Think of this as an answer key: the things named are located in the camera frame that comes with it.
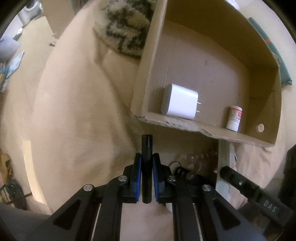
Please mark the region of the black flashlight with strap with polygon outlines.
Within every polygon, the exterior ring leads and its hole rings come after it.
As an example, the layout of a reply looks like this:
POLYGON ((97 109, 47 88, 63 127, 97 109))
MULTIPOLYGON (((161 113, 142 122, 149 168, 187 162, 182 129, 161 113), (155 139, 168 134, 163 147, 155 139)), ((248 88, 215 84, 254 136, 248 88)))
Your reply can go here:
POLYGON ((179 161, 172 161, 169 167, 176 180, 189 180, 191 171, 183 167, 179 161))

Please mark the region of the white remote control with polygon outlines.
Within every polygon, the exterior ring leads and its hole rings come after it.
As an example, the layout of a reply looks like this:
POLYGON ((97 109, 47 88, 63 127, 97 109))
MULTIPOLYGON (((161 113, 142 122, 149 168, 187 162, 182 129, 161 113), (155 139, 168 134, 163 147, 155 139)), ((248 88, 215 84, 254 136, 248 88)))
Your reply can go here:
POLYGON ((232 187, 228 183, 230 169, 236 171, 236 154, 234 144, 226 141, 218 141, 218 166, 217 166, 217 181, 216 191, 224 197, 228 202, 231 199, 232 187))

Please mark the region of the white power adapter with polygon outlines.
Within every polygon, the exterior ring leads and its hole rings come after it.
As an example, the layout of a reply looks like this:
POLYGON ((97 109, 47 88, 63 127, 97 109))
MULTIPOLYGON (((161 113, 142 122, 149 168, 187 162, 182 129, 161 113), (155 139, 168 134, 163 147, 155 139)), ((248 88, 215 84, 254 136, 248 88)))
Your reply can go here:
POLYGON ((194 90, 169 84, 165 87, 161 113, 186 120, 195 118, 199 102, 199 94, 194 90))

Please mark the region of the white pill bottle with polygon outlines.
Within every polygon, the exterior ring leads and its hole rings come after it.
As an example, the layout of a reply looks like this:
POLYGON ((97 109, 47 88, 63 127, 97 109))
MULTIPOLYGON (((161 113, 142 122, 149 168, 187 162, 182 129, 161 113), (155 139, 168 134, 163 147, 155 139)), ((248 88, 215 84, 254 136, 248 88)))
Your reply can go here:
POLYGON ((235 105, 231 106, 226 128, 228 130, 238 132, 241 116, 242 116, 242 108, 235 105))

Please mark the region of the brown cardboard box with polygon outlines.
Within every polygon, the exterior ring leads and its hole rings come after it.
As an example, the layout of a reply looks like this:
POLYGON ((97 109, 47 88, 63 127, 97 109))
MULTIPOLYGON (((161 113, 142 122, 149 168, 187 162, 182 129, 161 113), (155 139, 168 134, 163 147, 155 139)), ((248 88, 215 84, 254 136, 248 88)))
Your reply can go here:
POLYGON ((211 138, 272 146, 278 136, 278 59, 226 1, 157 1, 131 104, 140 120, 211 138), (193 120, 161 114, 164 89, 199 94, 193 120), (242 108, 238 132, 226 128, 231 106, 242 108))

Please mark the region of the teal cushion on right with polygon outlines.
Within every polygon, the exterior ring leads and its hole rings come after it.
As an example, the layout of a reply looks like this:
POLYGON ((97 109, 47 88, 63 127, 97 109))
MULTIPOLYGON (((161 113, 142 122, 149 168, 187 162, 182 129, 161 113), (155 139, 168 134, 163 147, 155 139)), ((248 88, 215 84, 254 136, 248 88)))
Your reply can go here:
POLYGON ((281 87, 292 85, 292 78, 291 78, 290 73, 287 69, 287 66, 286 66, 283 58, 281 57, 279 51, 277 50, 276 46, 271 41, 270 37, 263 30, 263 28, 260 27, 260 25, 255 21, 254 18, 248 18, 248 21, 252 24, 252 26, 255 28, 255 30, 257 30, 257 32, 260 34, 262 39, 264 39, 264 41, 266 42, 270 51, 277 56, 278 62, 280 65, 281 87))

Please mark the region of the black white knitted blanket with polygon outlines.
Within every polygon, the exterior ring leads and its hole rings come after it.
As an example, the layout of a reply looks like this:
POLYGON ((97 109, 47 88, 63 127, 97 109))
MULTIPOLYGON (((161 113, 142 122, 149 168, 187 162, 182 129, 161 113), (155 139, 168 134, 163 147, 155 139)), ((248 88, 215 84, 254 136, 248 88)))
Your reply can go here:
POLYGON ((112 50, 140 58, 157 1, 99 1, 95 7, 97 37, 112 50))

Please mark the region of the bathroom scale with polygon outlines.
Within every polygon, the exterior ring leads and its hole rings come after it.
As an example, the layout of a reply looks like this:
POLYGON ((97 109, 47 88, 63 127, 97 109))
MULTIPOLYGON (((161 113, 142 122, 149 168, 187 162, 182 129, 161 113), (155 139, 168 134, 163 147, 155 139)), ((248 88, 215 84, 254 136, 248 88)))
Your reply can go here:
POLYGON ((24 55, 24 51, 20 52, 20 54, 18 54, 18 56, 16 56, 10 63, 10 66, 9 66, 9 70, 8 70, 8 73, 7 73, 7 76, 6 78, 9 79, 10 76, 16 71, 18 70, 19 66, 20 66, 20 63, 22 61, 22 58, 23 58, 23 55, 24 55))

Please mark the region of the grey laundry bag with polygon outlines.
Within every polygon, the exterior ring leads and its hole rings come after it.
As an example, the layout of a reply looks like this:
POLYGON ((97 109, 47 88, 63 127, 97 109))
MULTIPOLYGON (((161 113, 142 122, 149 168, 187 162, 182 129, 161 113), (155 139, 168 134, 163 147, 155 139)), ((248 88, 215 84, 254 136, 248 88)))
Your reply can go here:
POLYGON ((9 61, 19 47, 20 43, 18 41, 7 35, 3 35, 0 44, 0 62, 5 63, 9 61))

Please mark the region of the white washing machine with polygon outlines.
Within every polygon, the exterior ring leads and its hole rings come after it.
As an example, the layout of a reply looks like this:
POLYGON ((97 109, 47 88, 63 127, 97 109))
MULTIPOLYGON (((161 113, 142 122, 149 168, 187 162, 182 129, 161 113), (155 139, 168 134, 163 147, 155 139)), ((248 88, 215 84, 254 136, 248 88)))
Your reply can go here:
POLYGON ((41 2, 38 0, 29 1, 18 13, 18 17, 23 26, 26 26, 31 20, 40 15, 43 11, 41 2))

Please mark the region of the beige bed frame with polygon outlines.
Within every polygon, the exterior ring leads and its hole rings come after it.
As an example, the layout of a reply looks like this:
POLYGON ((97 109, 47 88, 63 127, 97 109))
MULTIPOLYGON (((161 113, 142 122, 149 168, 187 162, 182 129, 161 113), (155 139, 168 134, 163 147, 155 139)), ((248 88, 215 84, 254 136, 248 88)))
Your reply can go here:
POLYGON ((41 4, 53 36, 59 39, 75 16, 72 1, 42 0, 41 4))

